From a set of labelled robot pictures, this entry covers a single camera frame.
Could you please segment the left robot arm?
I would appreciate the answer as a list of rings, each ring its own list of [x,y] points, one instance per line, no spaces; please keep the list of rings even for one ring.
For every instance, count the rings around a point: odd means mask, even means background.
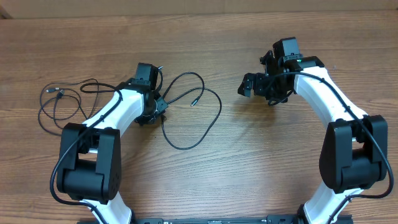
[[[119,188],[121,137],[131,123],[153,124],[165,111],[159,67],[139,63],[133,78],[110,86],[112,99],[92,118],[65,125],[50,192],[59,203],[90,209],[97,223],[134,223]]]

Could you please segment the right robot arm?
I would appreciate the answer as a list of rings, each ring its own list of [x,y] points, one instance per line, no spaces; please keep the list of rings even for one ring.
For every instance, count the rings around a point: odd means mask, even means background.
[[[326,128],[320,158],[320,185],[295,215],[268,215],[267,223],[352,223],[341,215],[354,198],[381,199],[394,187],[387,159],[388,125],[368,115],[334,84],[324,63],[304,57],[297,39],[280,39],[260,58],[262,73],[244,75],[237,92],[262,96],[269,106],[301,96]]]

